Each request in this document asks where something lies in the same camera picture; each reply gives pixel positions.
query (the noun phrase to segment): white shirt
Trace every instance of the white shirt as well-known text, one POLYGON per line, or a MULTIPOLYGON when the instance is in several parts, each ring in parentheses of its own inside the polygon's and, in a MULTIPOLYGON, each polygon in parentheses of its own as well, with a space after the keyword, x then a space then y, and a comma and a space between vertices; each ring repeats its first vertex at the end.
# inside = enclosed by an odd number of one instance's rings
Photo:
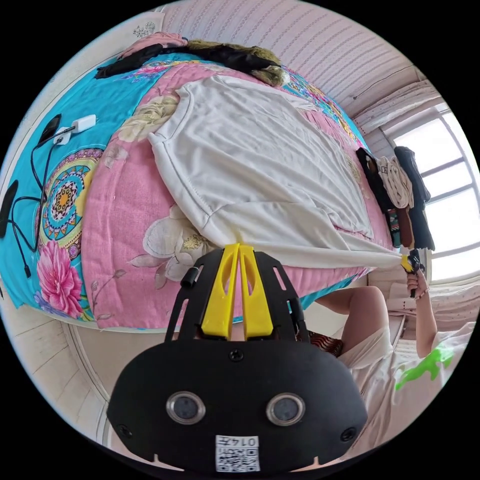
POLYGON ((347 460, 388 442, 430 405, 455 370, 475 322, 455 332, 439 332, 423 359, 406 360, 393 352, 369 366, 350 371, 368 411, 367 424, 347 460))
POLYGON ((400 263, 334 228, 373 236, 352 162, 298 111, 315 110, 310 102, 229 76, 177 93, 176 111, 148 139, 176 204, 214 245, 250 245, 300 268, 400 263))

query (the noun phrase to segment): qr code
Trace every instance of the qr code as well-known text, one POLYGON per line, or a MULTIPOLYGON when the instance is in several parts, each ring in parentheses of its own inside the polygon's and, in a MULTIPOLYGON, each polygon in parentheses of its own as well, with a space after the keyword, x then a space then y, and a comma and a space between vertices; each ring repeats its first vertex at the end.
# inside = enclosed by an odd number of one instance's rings
POLYGON ((259 472, 258 437, 216 436, 217 472, 259 472))

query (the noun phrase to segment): blue patterned bedsheet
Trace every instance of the blue patterned bedsheet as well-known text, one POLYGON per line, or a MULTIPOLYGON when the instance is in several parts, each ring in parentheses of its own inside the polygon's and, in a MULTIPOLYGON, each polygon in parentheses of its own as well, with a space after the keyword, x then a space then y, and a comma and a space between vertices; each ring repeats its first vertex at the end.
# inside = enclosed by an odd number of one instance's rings
MULTIPOLYGON (((41 211, 39 203, 22 200, 15 208, 15 221, 30 243, 35 242, 35 230, 40 218, 38 251, 32 253, 22 238, 20 243, 31 271, 27 278, 20 250, 12 226, 0 239, 0 277, 13 304, 18 308, 27 304, 46 313, 79 321, 93 321, 82 275, 82 215, 93 172, 112 134, 130 117, 142 97, 155 82, 174 65, 204 61, 190 54, 159 55, 148 65, 150 71, 133 72, 101 80, 94 79, 96 71, 88 73, 52 107, 40 122, 20 154, 10 185, 19 182, 16 198, 40 197, 40 189, 30 166, 30 154, 49 120, 62 115, 60 126, 69 127, 76 119, 95 114, 96 125, 79 134, 73 134, 66 145, 56 146, 51 153, 46 172, 47 202, 41 211)), ((318 88, 289 70, 291 82, 284 87, 288 92, 307 98, 320 107, 359 145, 365 142, 343 110, 318 88)), ((34 164, 40 179, 46 169, 48 150, 53 142, 39 148, 34 164)), ((303 308, 330 291, 346 287, 354 278, 347 278, 324 290, 301 299, 303 308)))

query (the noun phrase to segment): pink floral bedsheet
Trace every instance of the pink floral bedsheet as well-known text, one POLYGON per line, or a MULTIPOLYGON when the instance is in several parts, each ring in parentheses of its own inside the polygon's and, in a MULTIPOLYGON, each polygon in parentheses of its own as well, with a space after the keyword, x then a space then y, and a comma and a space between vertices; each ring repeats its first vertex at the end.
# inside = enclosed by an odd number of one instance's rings
MULTIPOLYGON (((215 64, 171 67, 111 137, 95 170, 85 205, 81 248, 87 298, 101 329, 166 329, 179 281, 197 258, 214 248, 175 205, 158 173, 147 135, 175 111, 176 89, 218 74, 261 83, 215 64)), ((373 241, 391 249, 385 218, 355 154, 358 143, 325 113, 304 115, 343 146, 365 198, 373 241)), ((300 297, 367 272, 360 267, 285 270, 300 297)), ((237 294, 234 316, 241 314, 237 294)))

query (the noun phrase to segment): leg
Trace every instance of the leg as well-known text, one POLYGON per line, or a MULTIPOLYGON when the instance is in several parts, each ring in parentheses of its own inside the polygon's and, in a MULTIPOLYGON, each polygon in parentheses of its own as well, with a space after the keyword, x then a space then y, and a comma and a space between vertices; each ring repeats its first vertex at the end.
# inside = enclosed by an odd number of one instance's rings
POLYGON ((342 354, 389 325, 387 305, 376 286, 337 290, 319 298, 317 303, 336 313, 348 315, 341 336, 342 354))

